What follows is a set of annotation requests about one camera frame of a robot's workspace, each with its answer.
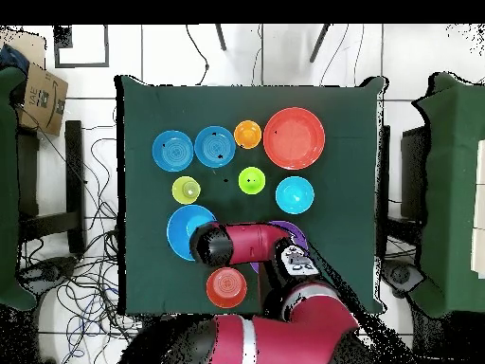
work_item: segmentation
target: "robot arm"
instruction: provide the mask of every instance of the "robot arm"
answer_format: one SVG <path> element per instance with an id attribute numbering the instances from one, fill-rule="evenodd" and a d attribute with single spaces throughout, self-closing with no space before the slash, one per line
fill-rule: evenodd
<path id="1" fill-rule="evenodd" d="M 261 262 L 263 317 L 221 315 L 182 325 L 162 364 L 372 364 L 354 334 L 357 321 L 285 229 L 213 222 L 197 228 L 190 252 L 214 268 Z"/>

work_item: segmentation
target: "blue plate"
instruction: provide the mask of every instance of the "blue plate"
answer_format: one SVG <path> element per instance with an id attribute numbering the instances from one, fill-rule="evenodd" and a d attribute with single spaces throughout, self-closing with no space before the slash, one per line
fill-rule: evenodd
<path id="1" fill-rule="evenodd" d="M 167 225 L 167 239 L 171 249 L 184 260 L 195 261 L 190 254 L 190 236 L 200 225 L 215 221 L 212 212 L 200 205 L 190 204 L 179 208 Z"/>
<path id="2" fill-rule="evenodd" d="M 287 213 L 298 214 L 307 210 L 314 201 L 314 188 L 298 176 L 286 177 L 277 186 L 277 204 Z"/>
<path id="3" fill-rule="evenodd" d="M 210 126 L 195 138 L 195 154 L 209 168 L 221 168 L 236 153 L 236 141 L 224 127 Z"/>
<path id="4" fill-rule="evenodd" d="M 164 131 L 153 142 L 152 155 L 164 171 L 183 171 L 193 159 L 192 141 L 180 131 Z"/>

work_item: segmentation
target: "white sticker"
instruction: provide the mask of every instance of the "white sticker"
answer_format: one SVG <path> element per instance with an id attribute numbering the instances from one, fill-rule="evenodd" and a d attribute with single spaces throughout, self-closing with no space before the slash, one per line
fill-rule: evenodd
<path id="1" fill-rule="evenodd" d="M 286 271 L 292 276 L 318 275 L 314 262 L 305 257 L 305 250 L 300 246 L 288 246 L 281 253 L 281 260 Z"/>

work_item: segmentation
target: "bowl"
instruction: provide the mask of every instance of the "bowl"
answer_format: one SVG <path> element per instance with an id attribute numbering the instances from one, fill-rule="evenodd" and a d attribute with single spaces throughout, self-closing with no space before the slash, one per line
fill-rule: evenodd
<path id="1" fill-rule="evenodd" d="M 212 212 L 200 205 L 180 207 L 172 214 L 167 224 L 167 240 L 171 249 L 184 260 L 195 261 L 189 249 L 190 236 L 199 226 L 215 221 Z"/>
<path id="2" fill-rule="evenodd" d="M 266 177 L 260 169 L 251 166 L 239 173 L 238 183 L 242 192 L 254 195 L 264 188 Z"/>
<path id="3" fill-rule="evenodd" d="M 180 204 L 192 204 L 201 193 L 201 186 L 190 176 L 177 178 L 171 186 L 171 195 Z"/>
<path id="4" fill-rule="evenodd" d="M 220 308 L 233 308 L 244 300 L 247 284 L 243 274 L 237 269 L 223 267 L 209 276 L 206 292 L 214 305 Z"/>
<path id="5" fill-rule="evenodd" d="M 234 139 L 241 148 L 250 150 L 260 143 L 261 128 L 254 121 L 242 121 L 234 130 Z"/>
<path id="6" fill-rule="evenodd" d="M 276 198 L 282 210 L 295 215 L 304 212 L 312 205 L 314 188 L 303 177 L 286 177 L 277 186 Z"/>

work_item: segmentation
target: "purple plate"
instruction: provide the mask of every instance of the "purple plate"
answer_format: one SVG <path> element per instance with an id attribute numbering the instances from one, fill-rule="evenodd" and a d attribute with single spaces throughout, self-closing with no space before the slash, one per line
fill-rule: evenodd
<path id="1" fill-rule="evenodd" d="M 301 248 L 304 248 L 306 250 L 308 249 L 307 238 L 296 225 L 293 225 L 292 223 L 286 221 L 271 221 L 268 222 L 268 224 L 278 225 L 281 228 L 285 228 L 295 235 L 294 241 L 297 246 L 300 246 Z M 259 263 L 251 263 L 251 266 L 256 272 L 258 272 L 258 267 L 260 266 Z"/>

